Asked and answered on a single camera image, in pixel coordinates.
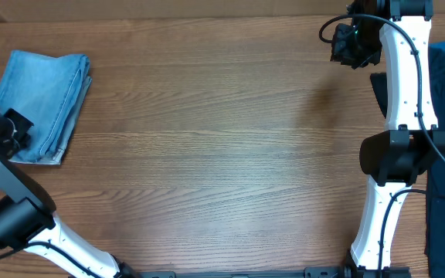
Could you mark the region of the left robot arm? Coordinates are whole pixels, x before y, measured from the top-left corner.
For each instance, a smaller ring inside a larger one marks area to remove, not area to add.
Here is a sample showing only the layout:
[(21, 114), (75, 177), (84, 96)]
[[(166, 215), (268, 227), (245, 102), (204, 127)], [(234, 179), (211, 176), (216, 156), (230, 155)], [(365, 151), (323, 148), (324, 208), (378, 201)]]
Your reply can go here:
[(0, 249), (41, 256), (72, 277), (134, 278), (139, 274), (77, 235), (56, 214), (47, 191), (10, 162), (27, 147), (33, 123), (13, 109), (0, 113)]

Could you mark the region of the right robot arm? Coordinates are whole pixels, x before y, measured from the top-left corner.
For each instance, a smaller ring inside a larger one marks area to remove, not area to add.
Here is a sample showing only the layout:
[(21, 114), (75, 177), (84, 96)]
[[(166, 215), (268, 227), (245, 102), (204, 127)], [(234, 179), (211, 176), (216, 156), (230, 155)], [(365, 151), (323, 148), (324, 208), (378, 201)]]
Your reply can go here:
[(353, 69), (386, 59), (384, 131), (366, 138), (359, 160), (367, 176), (360, 227), (344, 266), (331, 277), (408, 277), (408, 268), (391, 266), (391, 246), (399, 214), (419, 175), (445, 151), (431, 92), (428, 40), (430, 1), (354, 1), (346, 25), (339, 23), (331, 60)]

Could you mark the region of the medium blue denim jeans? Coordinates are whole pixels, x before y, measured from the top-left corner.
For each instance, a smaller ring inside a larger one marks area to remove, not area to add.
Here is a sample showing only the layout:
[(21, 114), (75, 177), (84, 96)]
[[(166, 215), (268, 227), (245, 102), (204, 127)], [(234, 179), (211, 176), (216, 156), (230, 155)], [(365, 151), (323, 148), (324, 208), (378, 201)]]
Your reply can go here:
[(60, 124), (75, 104), (90, 59), (84, 54), (61, 57), (14, 50), (0, 82), (0, 111), (12, 108), (34, 123)]

